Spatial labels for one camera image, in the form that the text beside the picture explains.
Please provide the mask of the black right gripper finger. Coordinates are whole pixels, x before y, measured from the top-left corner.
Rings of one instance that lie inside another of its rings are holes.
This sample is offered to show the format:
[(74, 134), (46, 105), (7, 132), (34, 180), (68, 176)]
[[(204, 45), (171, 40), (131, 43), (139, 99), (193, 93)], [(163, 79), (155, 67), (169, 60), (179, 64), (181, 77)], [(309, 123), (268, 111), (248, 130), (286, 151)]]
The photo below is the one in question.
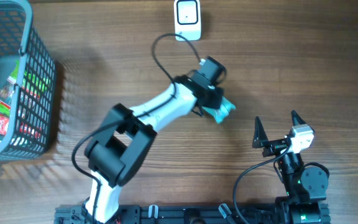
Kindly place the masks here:
[(252, 141), (253, 148), (262, 148), (268, 144), (268, 137), (265, 133), (262, 122), (258, 116), (255, 117), (255, 128), (254, 128), (254, 137)]
[(295, 110), (291, 111), (291, 120), (293, 123), (291, 133), (314, 133), (314, 129)]

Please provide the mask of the teal tissue pack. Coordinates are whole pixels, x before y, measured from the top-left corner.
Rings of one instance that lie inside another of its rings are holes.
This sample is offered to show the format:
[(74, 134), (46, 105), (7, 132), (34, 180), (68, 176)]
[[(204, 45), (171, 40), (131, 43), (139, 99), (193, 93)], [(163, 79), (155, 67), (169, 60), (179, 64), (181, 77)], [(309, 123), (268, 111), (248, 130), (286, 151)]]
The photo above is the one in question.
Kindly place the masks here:
[(202, 109), (204, 109), (205, 112), (210, 114), (215, 119), (215, 121), (220, 124), (224, 121), (226, 117), (229, 116), (232, 110), (236, 109), (236, 106), (229, 100), (227, 100), (225, 97), (223, 97), (221, 105), (218, 109), (212, 109), (205, 106), (203, 106)]

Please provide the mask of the green snack bag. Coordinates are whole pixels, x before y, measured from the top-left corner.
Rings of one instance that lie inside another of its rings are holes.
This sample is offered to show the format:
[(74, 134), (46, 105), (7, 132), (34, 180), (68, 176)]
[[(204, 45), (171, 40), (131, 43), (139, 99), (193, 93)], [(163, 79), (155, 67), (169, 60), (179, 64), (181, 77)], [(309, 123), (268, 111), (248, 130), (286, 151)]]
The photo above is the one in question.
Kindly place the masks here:
[[(5, 116), (10, 115), (11, 101), (14, 94), (14, 85), (16, 84), (17, 76), (19, 73), (19, 61), (16, 60), (15, 63), (16, 66), (14, 70), (8, 76), (5, 84), (0, 88), (0, 113)], [(40, 94), (45, 93), (47, 87), (52, 86), (52, 81), (49, 78), (37, 78), (35, 75), (28, 73), (27, 71), (24, 72), (24, 77), (30, 78), (30, 81), (35, 84), (38, 90), (30, 89), (30, 87), (27, 87), (26, 84), (29, 84), (29, 82), (25, 80), (23, 82), (22, 88), (26, 91), (29, 91), (31, 95), (35, 94), (34, 97), (37, 100), (40, 100)]]

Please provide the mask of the red tissue pack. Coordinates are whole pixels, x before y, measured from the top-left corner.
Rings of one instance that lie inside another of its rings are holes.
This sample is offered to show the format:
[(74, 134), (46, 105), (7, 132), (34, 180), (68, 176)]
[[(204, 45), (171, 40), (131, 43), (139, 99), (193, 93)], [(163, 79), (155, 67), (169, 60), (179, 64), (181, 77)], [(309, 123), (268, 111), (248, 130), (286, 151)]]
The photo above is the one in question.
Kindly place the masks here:
[[(0, 135), (5, 136), (7, 134), (7, 130), (9, 127), (9, 118), (0, 114)], [(35, 139), (40, 139), (42, 137), (41, 133), (38, 132), (36, 129), (31, 128), (27, 124), (23, 122), (19, 122), (18, 124), (19, 132), (22, 134), (28, 134), (30, 137)]]

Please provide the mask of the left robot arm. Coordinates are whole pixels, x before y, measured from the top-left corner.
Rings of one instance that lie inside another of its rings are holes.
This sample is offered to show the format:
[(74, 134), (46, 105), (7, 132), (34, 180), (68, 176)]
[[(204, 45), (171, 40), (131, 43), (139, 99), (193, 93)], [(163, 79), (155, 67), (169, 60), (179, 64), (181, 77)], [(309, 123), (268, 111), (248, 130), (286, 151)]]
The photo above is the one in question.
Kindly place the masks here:
[(157, 133), (199, 108), (222, 123), (235, 107), (218, 85), (226, 68), (212, 57), (202, 59), (200, 68), (177, 76), (168, 88), (150, 101), (130, 108), (113, 106), (98, 133), (85, 148), (94, 177), (89, 198), (83, 205), (89, 223), (107, 223), (119, 208), (123, 186), (141, 167)]

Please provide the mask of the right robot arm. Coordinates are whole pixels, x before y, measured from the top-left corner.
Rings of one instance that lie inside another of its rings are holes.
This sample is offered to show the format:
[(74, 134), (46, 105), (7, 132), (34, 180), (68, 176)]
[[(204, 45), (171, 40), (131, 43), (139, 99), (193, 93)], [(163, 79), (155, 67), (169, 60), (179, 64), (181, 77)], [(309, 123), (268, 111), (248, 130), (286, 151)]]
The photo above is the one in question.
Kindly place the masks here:
[(317, 162), (304, 163), (301, 151), (309, 148), (314, 129), (296, 111), (291, 112), (293, 126), (282, 139), (269, 140), (259, 117), (255, 118), (252, 147), (262, 148), (264, 157), (273, 156), (274, 169), (287, 195), (275, 199), (274, 223), (330, 223), (326, 190), (329, 170)]

